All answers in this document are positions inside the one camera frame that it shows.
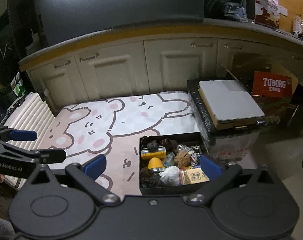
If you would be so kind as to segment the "dark clothes pile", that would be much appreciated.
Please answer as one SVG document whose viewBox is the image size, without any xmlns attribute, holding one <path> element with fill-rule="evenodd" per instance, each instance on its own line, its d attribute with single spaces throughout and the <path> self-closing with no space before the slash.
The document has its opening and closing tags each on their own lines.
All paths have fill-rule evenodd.
<svg viewBox="0 0 303 240">
<path fill-rule="evenodd" d="M 251 23 L 255 20 L 255 0 L 204 0 L 204 16 Z"/>
</svg>

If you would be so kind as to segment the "white plastic bag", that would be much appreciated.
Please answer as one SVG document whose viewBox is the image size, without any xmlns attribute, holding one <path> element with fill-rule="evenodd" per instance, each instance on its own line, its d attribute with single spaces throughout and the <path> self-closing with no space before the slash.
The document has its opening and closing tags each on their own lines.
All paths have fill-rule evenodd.
<svg viewBox="0 0 303 240">
<path fill-rule="evenodd" d="M 166 186 L 179 186 L 180 169 L 177 166 L 165 168 L 165 170 L 160 173 L 160 181 Z"/>
</svg>

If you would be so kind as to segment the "black wrapped crate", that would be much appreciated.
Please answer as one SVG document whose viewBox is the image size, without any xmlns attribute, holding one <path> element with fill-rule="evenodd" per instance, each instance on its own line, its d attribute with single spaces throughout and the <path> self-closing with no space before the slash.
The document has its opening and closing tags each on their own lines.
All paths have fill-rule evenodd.
<svg viewBox="0 0 303 240">
<path fill-rule="evenodd" d="M 252 146 L 258 139 L 260 124 L 237 126 L 227 129 L 216 129 L 209 110 L 198 91 L 199 80 L 188 80 L 187 91 L 190 106 L 207 154 L 222 163 L 236 162 L 244 167 L 255 167 Z"/>
</svg>

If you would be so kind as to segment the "white ribbed suitcase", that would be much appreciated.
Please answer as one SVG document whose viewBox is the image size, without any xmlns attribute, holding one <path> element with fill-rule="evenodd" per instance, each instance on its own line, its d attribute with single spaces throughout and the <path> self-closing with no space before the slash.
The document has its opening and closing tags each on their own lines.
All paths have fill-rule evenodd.
<svg viewBox="0 0 303 240">
<path fill-rule="evenodd" d="M 13 109 L 13 112 L 4 123 L 9 128 L 24 131 L 35 131 L 38 135 L 36 141 L 9 141 L 8 143 L 24 150 L 37 150 L 40 148 L 45 133 L 54 120 L 54 114 L 42 100 L 38 93 L 30 93 L 23 102 Z"/>
</svg>

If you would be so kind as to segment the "pink bear cartoon mat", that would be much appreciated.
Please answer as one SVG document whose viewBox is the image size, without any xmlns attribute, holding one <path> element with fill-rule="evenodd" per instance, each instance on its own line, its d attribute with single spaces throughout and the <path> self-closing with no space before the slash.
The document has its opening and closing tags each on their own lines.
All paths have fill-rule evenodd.
<svg viewBox="0 0 303 240">
<path fill-rule="evenodd" d="M 197 132 L 185 92 L 111 98 L 62 108 L 45 133 L 39 149 L 62 148 L 66 159 L 52 164 L 63 169 L 106 156 L 97 182 L 122 197 L 139 195 L 139 139 L 144 135 Z"/>
</svg>

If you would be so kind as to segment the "beige printed small box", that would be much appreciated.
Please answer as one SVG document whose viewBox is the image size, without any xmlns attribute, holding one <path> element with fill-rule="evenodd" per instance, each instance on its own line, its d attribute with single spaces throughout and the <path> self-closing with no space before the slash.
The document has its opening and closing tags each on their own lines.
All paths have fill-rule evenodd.
<svg viewBox="0 0 303 240">
<path fill-rule="evenodd" d="M 209 177 L 205 175 L 201 168 L 181 170 L 179 178 L 181 185 L 198 184 L 210 181 Z"/>
</svg>

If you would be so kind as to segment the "brown cardboard sheet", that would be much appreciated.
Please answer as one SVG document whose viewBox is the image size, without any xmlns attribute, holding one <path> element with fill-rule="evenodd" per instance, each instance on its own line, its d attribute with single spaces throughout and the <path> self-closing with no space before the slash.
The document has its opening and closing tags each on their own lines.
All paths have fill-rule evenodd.
<svg viewBox="0 0 303 240">
<path fill-rule="evenodd" d="M 255 72 L 269 72 L 269 73 L 291 77 L 293 94 L 298 85 L 298 78 L 294 74 L 292 74 L 289 70 L 284 68 L 284 66 L 277 63 L 275 64 L 263 63 L 258 66 L 254 64 L 248 64 L 248 65 L 239 64 L 231 68 L 225 67 L 224 69 L 227 71 L 229 75 L 231 75 L 234 79 L 239 81 L 250 94 L 252 91 Z"/>
</svg>

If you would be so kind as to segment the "yellow grey headlamp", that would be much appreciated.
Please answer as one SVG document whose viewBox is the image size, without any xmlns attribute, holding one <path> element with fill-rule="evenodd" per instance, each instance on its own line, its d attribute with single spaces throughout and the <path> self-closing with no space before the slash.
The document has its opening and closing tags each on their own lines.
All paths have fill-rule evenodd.
<svg viewBox="0 0 303 240">
<path fill-rule="evenodd" d="M 171 152 L 175 155 L 178 152 L 178 143 L 173 139 L 153 135 L 144 135 L 140 139 L 140 159 L 154 173 L 165 170 L 162 161 Z"/>
</svg>

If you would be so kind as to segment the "cream cabinet row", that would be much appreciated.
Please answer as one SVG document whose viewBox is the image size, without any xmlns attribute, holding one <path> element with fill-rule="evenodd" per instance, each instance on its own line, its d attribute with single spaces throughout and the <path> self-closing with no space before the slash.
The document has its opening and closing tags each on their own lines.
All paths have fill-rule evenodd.
<svg viewBox="0 0 303 240">
<path fill-rule="evenodd" d="M 303 41 L 247 24 L 135 26 L 99 31 L 20 61 L 52 111 L 104 98 L 186 90 L 187 81 L 223 76 L 252 54 L 280 63 L 303 84 Z"/>
</svg>

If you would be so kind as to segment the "black storage box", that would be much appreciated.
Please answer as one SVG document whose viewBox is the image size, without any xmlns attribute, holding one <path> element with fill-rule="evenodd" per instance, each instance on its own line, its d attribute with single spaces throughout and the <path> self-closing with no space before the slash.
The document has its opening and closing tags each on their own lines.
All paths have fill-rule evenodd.
<svg viewBox="0 0 303 240">
<path fill-rule="evenodd" d="M 210 178 L 202 171 L 206 153 L 199 132 L 144 135 L 139 139 L 139 189 L 147 195 L 192 193 Z"/>
</svg>

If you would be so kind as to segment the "grey tablet case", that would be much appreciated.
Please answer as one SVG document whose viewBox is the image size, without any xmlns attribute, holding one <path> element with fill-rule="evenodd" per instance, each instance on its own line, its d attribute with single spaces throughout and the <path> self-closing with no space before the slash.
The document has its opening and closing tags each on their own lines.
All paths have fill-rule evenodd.
<svg viewBox="0 0 303 240">
<path fill-rule="evenodd" d="M 219 124 L 264 117 L 260 106 L 236 80 L 200 81 L 199 94 Z"/>
</svg>

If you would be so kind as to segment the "flat brown cardboard box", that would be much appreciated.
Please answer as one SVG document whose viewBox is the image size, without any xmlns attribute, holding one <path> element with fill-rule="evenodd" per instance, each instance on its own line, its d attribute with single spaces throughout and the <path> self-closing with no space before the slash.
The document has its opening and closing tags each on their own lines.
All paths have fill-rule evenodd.
<svg viewBox="0 0 303 240">
<path fill-rule="evenodd" d="M 256 124 L 258 122 L 258 118 L 232 119 L 232 120 L 228 120 L 228 121 L 220 121 L 220 120 L 218 120 L 216 115 L 213 113 L 213 110 L 211 109 L 210 104 L 200 87 L 198 87 L 198 92 L 199 92 L 199 94 L 204 102 L 204 105 L 206 106 L 207 111 L 209 112 L 211 120 L 217 130 L 248 126 L 248 125 Z"/>
</svg>

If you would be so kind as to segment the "blue floral white pouch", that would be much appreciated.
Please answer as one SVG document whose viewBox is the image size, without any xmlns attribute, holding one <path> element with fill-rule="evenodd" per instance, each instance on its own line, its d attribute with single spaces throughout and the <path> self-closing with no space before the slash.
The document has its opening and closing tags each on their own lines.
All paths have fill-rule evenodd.
<svg viewBox="0 0 303 240">
<path fill-rule="evenodd" d="M 163 159 L 162 163 L 165 168 L 175 165 L 175 154 L 173 152 L 167 154 L 166 158 Z"/>
</svg>

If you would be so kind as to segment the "red Tuborg beer carton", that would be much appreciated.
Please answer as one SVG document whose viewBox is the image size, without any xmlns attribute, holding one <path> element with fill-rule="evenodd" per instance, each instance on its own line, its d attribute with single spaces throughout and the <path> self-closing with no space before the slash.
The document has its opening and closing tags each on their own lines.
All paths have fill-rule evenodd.
<svg viewBox="0 0 303 240">
<path fill-rule="evenodd" d="M 293 96 L 292 79 L 269 72 L 255 72 L 251 95 L 269 122 L 279 123 Z"/>
</svg>

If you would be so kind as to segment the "tan fluffy plush toy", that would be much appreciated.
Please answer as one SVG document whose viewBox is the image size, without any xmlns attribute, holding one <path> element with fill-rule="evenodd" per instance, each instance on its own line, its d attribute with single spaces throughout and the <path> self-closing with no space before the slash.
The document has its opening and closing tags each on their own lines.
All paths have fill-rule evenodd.
<svg viewBox="0 0 303 240">
<path fill-rule="evenodd" d="M 185 168 L 190 165 L 191 156 L 186 150 L 179 150 L 174 157 L 174 161 L 178 168 Z"/>
</svg>

